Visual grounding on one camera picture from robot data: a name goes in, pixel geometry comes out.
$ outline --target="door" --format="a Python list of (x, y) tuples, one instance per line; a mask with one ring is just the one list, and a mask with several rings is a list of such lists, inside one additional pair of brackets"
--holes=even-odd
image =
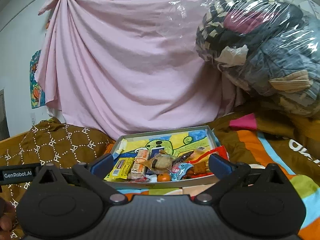
[(7, 118), (5, 116), (4, 108), (4, 94), (3, 90), (0, 91), (0, 141), (9, 138), (9, 130), (7, 125)]

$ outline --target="hand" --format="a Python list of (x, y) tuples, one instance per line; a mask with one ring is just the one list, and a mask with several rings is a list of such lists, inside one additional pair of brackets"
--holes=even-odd
[(12, 221), (15, 220), (15, 217), (16, 210), (14, 206), (6, 201), (4, 205), (4, 214), (0, 218), (0, 240), (10, 240), (10, 230), (12, 229)]

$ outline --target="white wall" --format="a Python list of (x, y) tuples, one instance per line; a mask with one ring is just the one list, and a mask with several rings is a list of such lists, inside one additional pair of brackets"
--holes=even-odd
[(0, 30), (7, 24), (0, 31), (0, 90), (4, 89), (10, 136), (30, 130), (33, 113), (36, 122), (49, 118), (46, 106), (31, 108), (30, 60), (41, 49), (49, 16), (49, 12), (37, 15), (46, 0), (35, 0), (22, 10), (31, 1), (0, 0), (0, 8), (4, 6), (0, 11)]

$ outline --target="clear plastic bag of clothes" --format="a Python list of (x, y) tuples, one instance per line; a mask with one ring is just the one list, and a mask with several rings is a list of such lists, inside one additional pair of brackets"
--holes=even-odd
[(299, 7), (284, 0), (175, 1), (157, 31), (181, 39), (251, 96), (320, 117), (320, 21)]

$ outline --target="yellow snack wrapper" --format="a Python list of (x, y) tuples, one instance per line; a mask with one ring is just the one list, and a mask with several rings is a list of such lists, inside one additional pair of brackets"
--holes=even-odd
[(134, 158), (119, 158), (109, 177), (111, 179), (127, 179), (133, 163)]

